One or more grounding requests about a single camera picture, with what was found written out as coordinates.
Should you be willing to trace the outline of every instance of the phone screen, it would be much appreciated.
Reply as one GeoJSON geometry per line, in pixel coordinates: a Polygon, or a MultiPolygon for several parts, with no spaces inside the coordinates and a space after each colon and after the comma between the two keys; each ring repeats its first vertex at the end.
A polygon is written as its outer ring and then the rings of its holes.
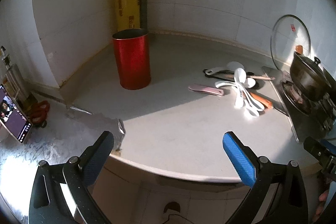
{"type": "Polygon", "coordinates": [[[0,103],[1,124],[5,126],[16,139],[23,142],[32,125],[16,104],[14,104],[3,85],[0,85],[0,103]]]}

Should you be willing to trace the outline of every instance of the red cylindrical container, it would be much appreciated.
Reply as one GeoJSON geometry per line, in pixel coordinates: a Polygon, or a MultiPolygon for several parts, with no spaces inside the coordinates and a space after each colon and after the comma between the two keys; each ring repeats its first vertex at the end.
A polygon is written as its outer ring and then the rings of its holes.
{"type": "Polygon", "coordinates": [[[127,29],[113,35],[113,47],[120,84],[128,90],[144,88],[151,82],[146,29],[127,29]]]}

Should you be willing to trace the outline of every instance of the white ladle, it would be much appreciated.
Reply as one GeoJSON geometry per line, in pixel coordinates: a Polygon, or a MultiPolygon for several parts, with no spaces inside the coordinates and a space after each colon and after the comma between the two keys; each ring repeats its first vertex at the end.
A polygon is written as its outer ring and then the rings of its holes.
{"type": "Polygon", "coordinates": [[[237,68],[235,70],[234,79],[235,79],[235,82],[236,82],[236,85],[237,85],[238,89],[242,90],[245,93],[246,98],[247,98],[248,102],[250,103],[251,107],[256,107],[258,111],[263,111],[265,109],[264,105],[261,102],[255,100],[248,93],[246,88],[244,88],[243,85],[242,85],[246,81],[246,72],[242,68],[237,68]]]}
{"type": "MultiPolygon", "coordinates": [[[[232,86],[232,89],[238,94],[239,91],[236,86],[232,86]]],[[[252,116],[253,118],[259,117],[259,112],[255,107],[251,107],[251,105],[246,99],[244,99],[244,103],[245,103],[246,111],[250,116],[252,116]]]]}
{"type": "Polygon", "coordinates": [[[253,78],[246,78],[243,87],[250,89],[253,88],[256,84],[256,81],[253,78]]]}
{"type": "Polygon", "coordinates": [[[246,72],[242,68],[237,68],[235,70],[234,76],[236,87],[238,89],[237,91],[237,98],[235,101],[235,107],[236,108],[242,108],[244,106],[244,95],[243,91],[238,86],[239,83],[244,83],[246,80],[246,72]]]}
{"type": "MultiPolygon", "coordinates": [[[[253,78],[246,78],[246,81],[243,84],[243,87],[249,89],[249,88],[254,87],[255,84],[256,84],[256,81],[253,78]]],[[[216,88],[220,88],[221,86],[226,86],[226,85],[236,86],[236,84],[234,82],[230,82],[230,81],[217,81],[217,82],[215,82],[216,88]]]]}
{"type": "Polygon", "coordinates": [[[256,118],[256,117],[259,117],[259,112],[258,110],[255,108],[255,107],[251,107],[251,105],[249,104],[249,102],[245,99],[244,100],[245,102],[245,108],[247,110],[247,112],[253,117],[253,118],[256,118]]]}
{"type": "Polygon", "coordinates": [[[243,85],[241,83],[237,83],[237,85],[245,93],[246,98],[247,98],[248,102],[250,103],[251,107],[255,107],[257,109],[257,111],[263,111],[265,109],[264,105],[261,102],[259,102],[258,100],[254,99],[249,94],[249,92],[246,90],[246,88],[243,87],[243,85]]]}

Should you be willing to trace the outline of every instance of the countertop edge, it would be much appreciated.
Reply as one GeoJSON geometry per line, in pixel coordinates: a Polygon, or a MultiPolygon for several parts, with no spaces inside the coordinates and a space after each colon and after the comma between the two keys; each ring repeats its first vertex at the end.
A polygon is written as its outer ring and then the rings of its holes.
{"type": "Polygon", "coordinates": [[[191,174],[185,174],[185,173],[178,173],[174,171],[168,171],[163,170],[155,167],[150,167],[148,165],[139,164],[131,160],[123,159],[119,156],[116,156],[114,154],[110,154],[110,157],[119,160],[125,164],[131,165],[133,167],[136,167],[138,169],[160,175],[160,176],[166,176],[174,179],[183,179],[183,180],[190,180],[190,181],[197,181],[197,182],[213,182],[213,183],[240,183],[242,182],[241,179],[237,177],[209,177],[209,176],[202,176],[202,175],[191,175],[191,174]]]}

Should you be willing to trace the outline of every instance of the pot handle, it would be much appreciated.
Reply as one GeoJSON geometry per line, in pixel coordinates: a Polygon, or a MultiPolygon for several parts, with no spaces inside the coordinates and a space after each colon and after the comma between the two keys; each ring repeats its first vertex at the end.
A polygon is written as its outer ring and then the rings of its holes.
{"type": "Polygon", "coordinates": [[[315,64],[320,64],[321,63],[321,60],[319,59],[319,58],[317,58],[316,56],[314,57],[314,59],[315,59],[315,64]]]}

